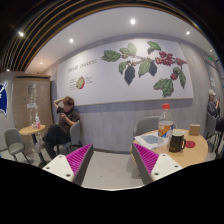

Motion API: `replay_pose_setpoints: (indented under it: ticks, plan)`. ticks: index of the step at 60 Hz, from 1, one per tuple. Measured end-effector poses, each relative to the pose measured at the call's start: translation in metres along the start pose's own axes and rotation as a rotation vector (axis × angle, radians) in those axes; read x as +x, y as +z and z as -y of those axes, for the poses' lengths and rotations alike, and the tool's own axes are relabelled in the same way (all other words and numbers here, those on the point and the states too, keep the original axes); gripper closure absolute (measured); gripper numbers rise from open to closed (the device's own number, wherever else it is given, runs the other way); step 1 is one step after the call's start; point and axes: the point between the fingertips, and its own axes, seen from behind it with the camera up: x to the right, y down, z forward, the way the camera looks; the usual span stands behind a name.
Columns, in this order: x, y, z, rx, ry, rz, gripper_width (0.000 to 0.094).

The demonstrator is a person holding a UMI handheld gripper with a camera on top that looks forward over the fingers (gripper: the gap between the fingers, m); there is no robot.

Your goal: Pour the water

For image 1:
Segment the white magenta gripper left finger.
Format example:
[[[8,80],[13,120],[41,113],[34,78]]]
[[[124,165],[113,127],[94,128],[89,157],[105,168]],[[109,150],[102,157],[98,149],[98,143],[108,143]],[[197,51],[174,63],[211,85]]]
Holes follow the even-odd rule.
[[[92,155],[93,145],[88,144],[68,155],[59,154],[44,170],[81,186]]]

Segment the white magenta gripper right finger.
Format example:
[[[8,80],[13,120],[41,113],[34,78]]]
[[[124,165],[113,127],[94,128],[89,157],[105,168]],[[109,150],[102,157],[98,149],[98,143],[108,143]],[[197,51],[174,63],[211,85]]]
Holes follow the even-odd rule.
[[[139,144],[132,144],[132,155],[144,185],[182,169],[168,154],[157,154]]]

